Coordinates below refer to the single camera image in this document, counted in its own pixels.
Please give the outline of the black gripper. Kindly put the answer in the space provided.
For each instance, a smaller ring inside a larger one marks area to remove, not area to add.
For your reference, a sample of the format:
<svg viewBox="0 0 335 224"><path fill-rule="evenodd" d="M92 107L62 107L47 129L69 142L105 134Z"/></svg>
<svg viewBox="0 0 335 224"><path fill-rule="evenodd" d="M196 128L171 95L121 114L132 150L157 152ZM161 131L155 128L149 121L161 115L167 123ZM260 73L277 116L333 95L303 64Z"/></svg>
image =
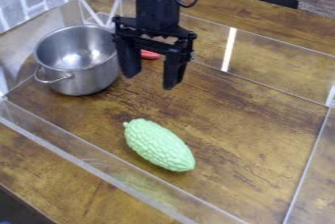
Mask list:
<svg viewBox="0 0 335 224"><path fill-rule="evenodd" d="M113 23L120 66L125 76L133 78L141 72L140 52L148 50L165 55L164 88L173 89L184 80L188 63L195 55L196 33L179 25L145 28L130 17L117 16Z"/></svg>

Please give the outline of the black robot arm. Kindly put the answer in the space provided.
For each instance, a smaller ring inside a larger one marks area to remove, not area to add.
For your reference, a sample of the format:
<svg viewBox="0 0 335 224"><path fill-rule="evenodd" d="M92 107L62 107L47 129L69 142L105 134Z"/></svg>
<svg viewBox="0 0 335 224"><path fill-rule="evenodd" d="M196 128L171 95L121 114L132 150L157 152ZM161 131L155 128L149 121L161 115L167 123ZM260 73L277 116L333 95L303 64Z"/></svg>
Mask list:
<svg viewBox="0 0 335 224"><path fill-rule="evenodd" d="M137 0L137 16L113 18L120 65L128 78L141 72L141 51L147 50L165 56L164 88L171 90L183 81L197 35L180 27L180 8L189 8L196 2Z"/></svg>

